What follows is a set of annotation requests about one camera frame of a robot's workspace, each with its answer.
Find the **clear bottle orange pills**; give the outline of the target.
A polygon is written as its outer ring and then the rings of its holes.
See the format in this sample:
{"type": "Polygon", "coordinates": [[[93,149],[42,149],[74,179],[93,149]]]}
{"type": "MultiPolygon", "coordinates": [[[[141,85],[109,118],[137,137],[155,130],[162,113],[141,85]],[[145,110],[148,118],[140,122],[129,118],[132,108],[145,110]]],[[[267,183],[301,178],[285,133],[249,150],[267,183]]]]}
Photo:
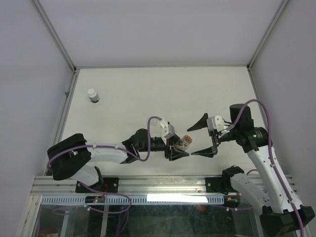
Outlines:
{"type": "Polygon", "coordinates": [[[184,135],[174,145],[174,147],[180,151],[186,151],[192,143],[192,138],[189,135],[184,135]]]}

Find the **white cap pill bottle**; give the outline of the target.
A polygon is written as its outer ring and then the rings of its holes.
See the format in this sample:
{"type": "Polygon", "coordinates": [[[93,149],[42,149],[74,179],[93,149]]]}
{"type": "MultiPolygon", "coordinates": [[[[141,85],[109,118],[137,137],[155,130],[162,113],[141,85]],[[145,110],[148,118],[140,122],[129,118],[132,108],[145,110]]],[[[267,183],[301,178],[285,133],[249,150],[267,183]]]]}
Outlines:
{"type": "Polygon", "coordinates": [[[88,98],[92,103],[98,103],[100,101],[97,91],[93,88],[88,89],[87,91],[88,98]]]}

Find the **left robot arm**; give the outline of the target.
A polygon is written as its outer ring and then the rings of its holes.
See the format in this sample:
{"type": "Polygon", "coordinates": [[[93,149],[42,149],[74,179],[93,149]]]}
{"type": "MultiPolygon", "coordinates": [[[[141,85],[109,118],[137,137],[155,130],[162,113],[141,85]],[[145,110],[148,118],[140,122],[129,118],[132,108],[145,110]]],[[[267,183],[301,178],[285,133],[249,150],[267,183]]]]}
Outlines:
{"type": "Polygon", "coordinates": [[[177,135],[163,140],[161,137],[148,138],[148,130],[142,128],[129,139],[117,145],[90,144],[82,133],[77,133],[59,142],[47,150],[47,170],[56,181],[74,179],[84,183],[91,191],[103,188],[103,179],[98,167],[87,165],[91,162],[113,162],[130,164],[140,161],[140,153],[164,152],[164,157],[175,161],[189,154],[178,148],[177,135]]]}

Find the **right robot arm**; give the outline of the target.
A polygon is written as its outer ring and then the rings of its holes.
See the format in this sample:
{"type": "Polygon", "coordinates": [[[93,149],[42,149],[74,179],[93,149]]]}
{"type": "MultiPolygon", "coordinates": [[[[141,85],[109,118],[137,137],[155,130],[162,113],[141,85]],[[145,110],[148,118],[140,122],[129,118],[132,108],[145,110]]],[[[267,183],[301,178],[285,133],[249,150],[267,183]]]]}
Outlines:
{"type": "Polygon", "coordinates": [[[270,237],[300,231],[315,218],[312,207],[303,205],[291,188],[277,160],[269,128],[255,127],[247,103],[230,106],[231,122],[221,116],[203,117],[188,131],[207,128],[212,146],[194,152],[194,155],[213,158],[223,142],[235,141],[255,166],[264,190],[249,180],[239,166],[222,171],[220,179],[210,184],[213,190],[227,195],[238,192],[246,198],[259,216],[264,232],[270,237]]]}

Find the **aluminium frame rail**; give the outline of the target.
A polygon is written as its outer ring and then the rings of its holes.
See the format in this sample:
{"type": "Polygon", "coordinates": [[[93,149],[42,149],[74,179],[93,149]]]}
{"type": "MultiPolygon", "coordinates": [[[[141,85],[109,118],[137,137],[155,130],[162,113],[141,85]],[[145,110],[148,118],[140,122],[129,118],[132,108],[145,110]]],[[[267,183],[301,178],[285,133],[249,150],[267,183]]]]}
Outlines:
{"type": "MultiPolygon", "coordinates": [[[[213,176],[105,176],[104,189],[125,195],[184,194],[205,195],[219,193],[213,189],[214,183],[221,180],[213,176]]],[[[31,195],[78,195],[85,192],[77,181],[66,179],[55,181],[52,176],[37,176],[34,179],[31,195]]]]}

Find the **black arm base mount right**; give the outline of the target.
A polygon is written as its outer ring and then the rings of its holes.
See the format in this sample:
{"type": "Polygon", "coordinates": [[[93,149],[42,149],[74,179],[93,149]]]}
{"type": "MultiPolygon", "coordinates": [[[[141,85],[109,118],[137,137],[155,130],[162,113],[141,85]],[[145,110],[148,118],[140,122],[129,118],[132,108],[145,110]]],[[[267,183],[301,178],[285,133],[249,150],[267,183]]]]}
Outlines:
{"type": "Polygon", "coordinates": [[[237,193],[230,185],[230,182],[223,177],[206,177],[205,187],[207,193],[221,193],[228,195],[229,193],[237,193]]]}

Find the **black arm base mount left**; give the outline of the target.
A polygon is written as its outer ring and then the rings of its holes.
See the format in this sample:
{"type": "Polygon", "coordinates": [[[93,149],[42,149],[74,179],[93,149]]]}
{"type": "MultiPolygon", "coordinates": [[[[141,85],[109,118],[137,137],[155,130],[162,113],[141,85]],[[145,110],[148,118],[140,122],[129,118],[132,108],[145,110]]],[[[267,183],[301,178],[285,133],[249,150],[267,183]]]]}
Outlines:
{"type": "MultiPolygon", "coordinates": [[[[117,193],[119,187],[119,178],[118,177],[103,177],[103,181],[90,186],[91,189],[94,189],[98,192],[110,192],[117,193]]],[[[77,182],[76,193],[93,193],[90,189],[86,188],[83,184],[77,182]]]]}

